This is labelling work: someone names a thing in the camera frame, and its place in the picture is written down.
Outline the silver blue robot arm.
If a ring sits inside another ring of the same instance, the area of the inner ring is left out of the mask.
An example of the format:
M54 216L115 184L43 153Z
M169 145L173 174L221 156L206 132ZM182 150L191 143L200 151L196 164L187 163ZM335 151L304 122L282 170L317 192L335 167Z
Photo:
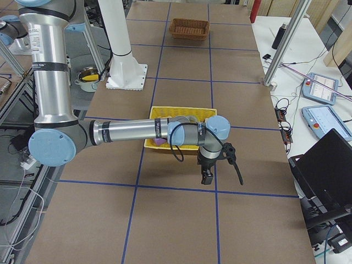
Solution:
M64 31L84 15L81 1L19 1L20 19L30 35L32 69L36 82L38 117L29 140L31 155L58 167L90 146L114 141L166 139L171 148L199 147L197 162L204 177L218 160L236 164L235 149L227 142L228 120L220 115L205 122L188 117L121 122L80 121L70 101L69 70Z

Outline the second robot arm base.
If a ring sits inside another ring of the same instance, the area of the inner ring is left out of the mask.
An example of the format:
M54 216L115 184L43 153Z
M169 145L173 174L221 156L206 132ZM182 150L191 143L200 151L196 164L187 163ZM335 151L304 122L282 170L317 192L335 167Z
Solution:
M42 30L27 29L16 15L1 17L1 42L14 55L43 54Z

